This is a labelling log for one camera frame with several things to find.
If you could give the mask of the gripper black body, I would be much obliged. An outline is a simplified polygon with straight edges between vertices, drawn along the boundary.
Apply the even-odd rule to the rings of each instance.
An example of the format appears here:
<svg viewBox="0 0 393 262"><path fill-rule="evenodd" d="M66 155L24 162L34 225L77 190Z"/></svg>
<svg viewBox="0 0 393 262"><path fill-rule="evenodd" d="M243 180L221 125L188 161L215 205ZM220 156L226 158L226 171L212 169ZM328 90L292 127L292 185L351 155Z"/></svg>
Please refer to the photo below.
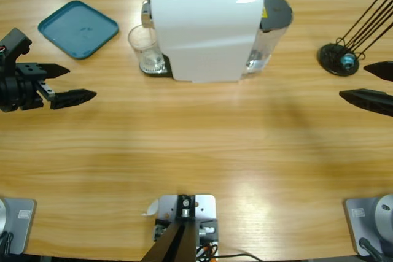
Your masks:
<svg viewBox="0 0 393 262"><path fill-rule="evenodd" d="M16 70L14 75L1 77L1 111L30 110L43 107L42 94L54 101L56 93L46 84L45 71Z"/></svg>

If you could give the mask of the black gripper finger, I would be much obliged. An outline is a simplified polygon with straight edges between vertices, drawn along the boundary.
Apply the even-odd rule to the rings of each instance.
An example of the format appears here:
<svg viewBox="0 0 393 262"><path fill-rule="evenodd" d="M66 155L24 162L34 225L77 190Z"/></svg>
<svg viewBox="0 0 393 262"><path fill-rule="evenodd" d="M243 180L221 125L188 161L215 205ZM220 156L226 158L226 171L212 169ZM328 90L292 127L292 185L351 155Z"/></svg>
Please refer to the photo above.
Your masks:
<svg viewBox="0 0 393 262"><path fill-rule="evenodd" d="M70 72L63 66L51 63L17 63L16 71L25 80L54 79Z"/></svg>
<svg viewBox="0 0 393 262"><path fill-rule="evenodd" d="M392 61L380 61L377 63L369 64L363 67L363 69L383 80L392 82L393 81L393 62Z"/></svg>
<svg viewBox="0 0 393 262"><path fill-rule="evenodd" d="M385 92L361 88L340 91L339 95L358 108L389 117L392 116L392 95Z"/></svg>
<svg viewBox="0 0 393 262"><path fill-rule="evenodd" d="M86 89L70 90L67 92L56 93L50 101L51 109L62 109L77 106L93 99L97 93Z"/></svg>

